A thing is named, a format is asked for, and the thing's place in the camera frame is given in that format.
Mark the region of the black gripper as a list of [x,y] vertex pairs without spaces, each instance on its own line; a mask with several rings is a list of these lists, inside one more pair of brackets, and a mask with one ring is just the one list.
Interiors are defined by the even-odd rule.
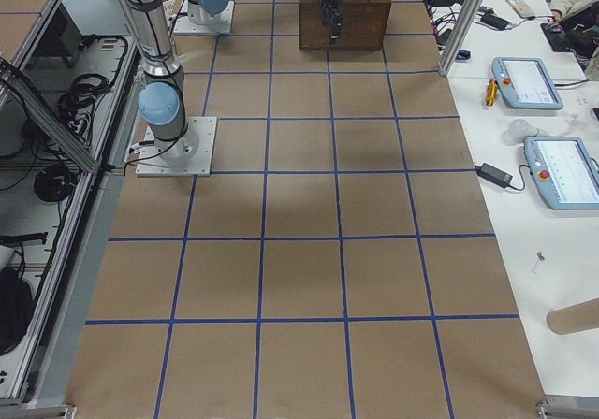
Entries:
[[330,26],[329,44],[335,45],[342,31],[342,6],[344,0],[318,0],[322,25]]

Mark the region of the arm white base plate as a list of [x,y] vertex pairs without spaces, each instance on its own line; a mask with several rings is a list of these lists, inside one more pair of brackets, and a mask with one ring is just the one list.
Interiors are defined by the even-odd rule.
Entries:
[[231,31],[235,1],[229,0],[227,7],[216,15],[211,15],[202,8],[192,17],[187,15],[188,2],[184,1],[177,21],[174,23],[174,35],[185,36],[218,36],[228,35]]
[[140,151],[135,173],[139,177],[182,177],[211,174],[213,147],[216,136],[216,117],[187,117],[187,131],[172,148],[164,153],[168,144],[156,141],[150,126],[146,127],[145,140],[154,141]]

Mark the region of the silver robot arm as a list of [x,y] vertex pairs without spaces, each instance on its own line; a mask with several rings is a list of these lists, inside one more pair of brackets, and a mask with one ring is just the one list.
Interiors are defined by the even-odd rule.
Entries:
[[[329,36],[341,32],[343,0],[319,0]],[[147,85],[139,92],[138,108],[148,124],[150,145],[136,162],[141,176],[207,176],[217,120],[191,117],[183,102],[184,72],[170,36],[163,0],[119,0],[128,26],[141,54]],[[188,0],[188,17],[193,23],[221,14],[229,0]]]
[[187,14],[191,23],[207,26],[219,20],[230,0],[187,0]]

